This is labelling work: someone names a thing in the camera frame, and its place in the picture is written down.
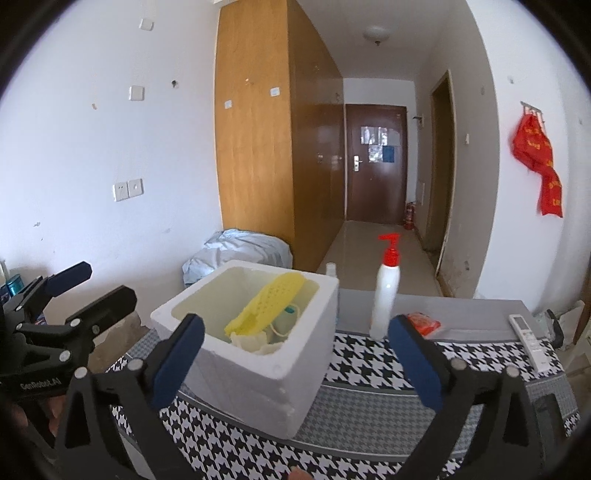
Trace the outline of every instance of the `small plastic bottle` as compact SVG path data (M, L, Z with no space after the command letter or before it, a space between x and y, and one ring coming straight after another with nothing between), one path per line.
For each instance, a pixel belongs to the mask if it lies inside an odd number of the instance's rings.
M328 262L326 264L326 275L329 277L338 278L336 274L336 263ZM339 306L340 306L340 292L337 292L336 303L336 321L339 321Z
M380 240L389 240L390 246L384 252L384 261L378 270L378 279L375 286L374 309L371 314L369 335L374 340L382 340L388 333L392 306L398 293L400 283L400 267L398 266L398 251L396 242L400 235L391 233L381 235Z

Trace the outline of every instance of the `blue gripper pad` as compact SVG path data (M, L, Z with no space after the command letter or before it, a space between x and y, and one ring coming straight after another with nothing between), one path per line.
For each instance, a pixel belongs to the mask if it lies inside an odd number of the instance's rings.
M154 410L166 408L172 403L204 339L203 319L199 315L189 313L171 337L165 340L172 342L172 345L168 346L168 355L154 374L150 399L150 406Z
M92 267L86 262L80 262L67 270L52 275L47 279L45 293L50 297L59 297L90 278Z
M404 373L421 398L422 404L435 412L441 410L443 407L441 379L419 346L420 342L428 342L428 340L415 330L404 315L398 315L390 320L388 340L404 368Z

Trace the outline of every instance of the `teal can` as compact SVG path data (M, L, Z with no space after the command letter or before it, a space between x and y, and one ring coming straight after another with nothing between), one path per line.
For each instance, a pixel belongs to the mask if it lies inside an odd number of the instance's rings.
M10 293L11 297L14 297L23 288L25 288L24 283L22 282L22 278L19 274L14 275L6 282L6 286L8 287L8 292Z

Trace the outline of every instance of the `wooden wardrobe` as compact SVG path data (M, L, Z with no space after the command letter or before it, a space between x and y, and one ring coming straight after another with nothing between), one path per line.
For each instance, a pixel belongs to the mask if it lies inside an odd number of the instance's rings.
M221 9L215 124L224 228L277 236L316 271L343 223L343 78L296 0Z

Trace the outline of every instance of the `cloth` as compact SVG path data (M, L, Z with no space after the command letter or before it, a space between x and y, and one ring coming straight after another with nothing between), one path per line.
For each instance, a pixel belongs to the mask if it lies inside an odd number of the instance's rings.
M145 358L158 342L151 331L116 362ZM532 401L554 393L567 434L579 412L556 353L547 340L542 347L551 369L536 373L521 342L437 342L448 358L461 357L472 368L501 372L519 367ZM453 473L478 425L481 406L472 407L441 478ZM132 428L120 407L113 408L120 432L134 444ZM164 427L178 448L208 480L285 478L298 466L316 479L377 479L400 468L429 427L434 413L413 391L388 341L337 332L333 357L323 385L295 438L280 440L241 424L205 404L182 386L171 406L160 410Z
M530 170L542 175L540 211L562 218L562 184L554 170L550 140L537 115L525 113L513 139L513 155Z
M263 233L232 228L215 233L203 248L183 265L183 282L193 285L230 260L291 268L290 246L283 240Z

